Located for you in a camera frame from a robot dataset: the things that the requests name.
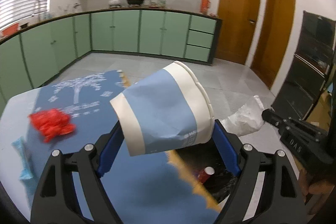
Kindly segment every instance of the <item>blue gripper pad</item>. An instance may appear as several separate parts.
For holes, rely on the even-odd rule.
[[[234,176],[239,176],[241,170],[238,165],[238,155],[217,122],[215,122],[212,139],[215,142],[226,169]]]
[[[98,177],[102,177],[106,172],[110,171],[123,141],[124,134],[121,126],[119,126],[100,153],[99,167],[97,168]]]

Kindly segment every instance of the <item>brown door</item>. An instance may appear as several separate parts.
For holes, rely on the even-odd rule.
[[[245,64],[258,18],[260,0],[219,0],[223,20],[216,58]]]
[[[251,69],[271,88],[291,34],[295,0],[267,0],[265,17]]]

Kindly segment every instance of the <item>blue and white paper cup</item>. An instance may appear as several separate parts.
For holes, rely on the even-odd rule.
[[[175,61],[112,99],[131,156],[209,141],[213,109],[194,73]]]

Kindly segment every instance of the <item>metal bolt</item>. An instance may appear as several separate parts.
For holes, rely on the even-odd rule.
[[[278,150],[277,154],[279,157],[284,157],[286,155],[286,153],[284,152],[284,150]]]
[[[55,149],[51,154],[53,157],[57,157],[59,155],[59,150]]]
[[[87,145],[84,146],[85,151],[91,151],[93,149],[93,144],[88,143]]]
[[[253,146],[250,145],[250,144],[248,144],[248,143],[246,143],[246,144],[244,144],[243,148],[246,151],[251,151],[253,149]]]

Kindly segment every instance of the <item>red plastic bag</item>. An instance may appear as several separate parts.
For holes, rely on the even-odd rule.
[[[56,108],[42,110],[28,117],[33,127],[45,137],[46,143],[55,136],[69,134],[76,129],[76,125],[69,123],[70,115]]]

